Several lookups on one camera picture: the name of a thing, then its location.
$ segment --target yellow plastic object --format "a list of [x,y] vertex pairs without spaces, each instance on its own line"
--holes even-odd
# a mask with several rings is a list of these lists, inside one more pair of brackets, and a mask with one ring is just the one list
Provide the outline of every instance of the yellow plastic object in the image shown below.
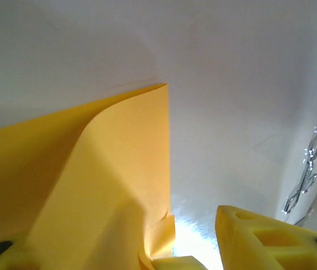
[[317,232],[220,206],[216,235],[225,270],[317,269]]
[[152,262],[155,270],[207,270],[192,256],[158,259]]
[[0,241],[26,231],[40,269],[153,269],[169,183],[166,85],[0,129]]

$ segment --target bright light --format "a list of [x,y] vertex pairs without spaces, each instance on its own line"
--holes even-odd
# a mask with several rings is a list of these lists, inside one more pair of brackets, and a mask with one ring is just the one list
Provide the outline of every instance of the bright light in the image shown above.
[[214,243],[216,238],[205,237],[205,232],[195,223],[185,219],[176,219],[176,240],[174,255],[176,257],[194,256],[208,270],[223,270],[221,256]]

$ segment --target orange paper sheet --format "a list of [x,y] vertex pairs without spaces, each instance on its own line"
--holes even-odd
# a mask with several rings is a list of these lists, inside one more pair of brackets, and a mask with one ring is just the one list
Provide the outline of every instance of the orange paper sheet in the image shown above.
[[0,129],[0,240],[26,231],[43,269],[153,269],[174,238],[167,99],[156,85]]

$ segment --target folded paper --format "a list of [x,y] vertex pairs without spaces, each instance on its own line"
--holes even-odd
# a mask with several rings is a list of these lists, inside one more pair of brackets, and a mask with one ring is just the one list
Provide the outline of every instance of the folded paper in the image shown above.
[[153,269],[174,238],[167,99],[156,85],[0,129],[0,240],[24,232],[42,269]]

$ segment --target rectangular hole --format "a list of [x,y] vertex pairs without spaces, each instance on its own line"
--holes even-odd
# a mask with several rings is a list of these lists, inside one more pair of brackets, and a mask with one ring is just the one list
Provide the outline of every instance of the rectangular hole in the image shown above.
[[275,258],[284,270],[317,270],[314,254],[280,255]]
[[253,219],[253,216],[250,213],[246,213],[244,211],[237,212],[236,217],[238,217],[239,219],[245,219],[245,220]]
[[298,246],[300,243],[294,235],[283,229],[261,229],[253,234],[264,246]]

